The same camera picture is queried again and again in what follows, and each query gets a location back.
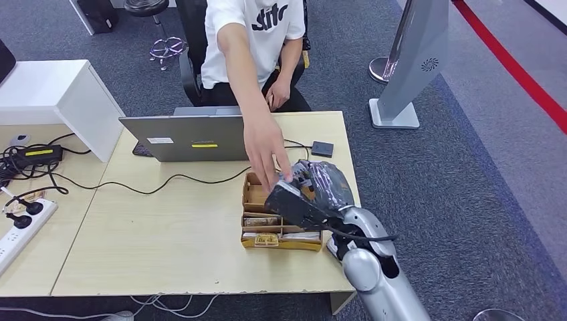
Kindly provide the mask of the person's left hand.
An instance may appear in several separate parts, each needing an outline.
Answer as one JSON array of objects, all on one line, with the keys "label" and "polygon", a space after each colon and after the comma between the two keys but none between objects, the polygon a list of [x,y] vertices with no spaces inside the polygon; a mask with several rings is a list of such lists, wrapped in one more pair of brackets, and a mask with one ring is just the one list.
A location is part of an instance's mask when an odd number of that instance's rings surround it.
[{"label": "person's left hand", "polygon": [[278,77],[269,87],[265,99],[271,112],[275,112],[290,99],[290,88],[291,80],[287,77]]}]

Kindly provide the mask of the person's right hand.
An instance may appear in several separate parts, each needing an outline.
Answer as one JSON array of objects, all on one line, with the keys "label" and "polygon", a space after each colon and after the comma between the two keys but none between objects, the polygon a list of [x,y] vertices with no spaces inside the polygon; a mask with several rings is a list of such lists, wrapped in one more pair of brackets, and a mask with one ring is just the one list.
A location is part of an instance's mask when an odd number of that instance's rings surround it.
[{"label": "person's right hand", "polygon": [[263,188],[270,193],[280,180],[275,164],[286,182],[292,180],[292,167],[284,148],[284,139],[280,127],[268,115],[267,118],[244,117],[245,150],[251,168],[260,180]]}]

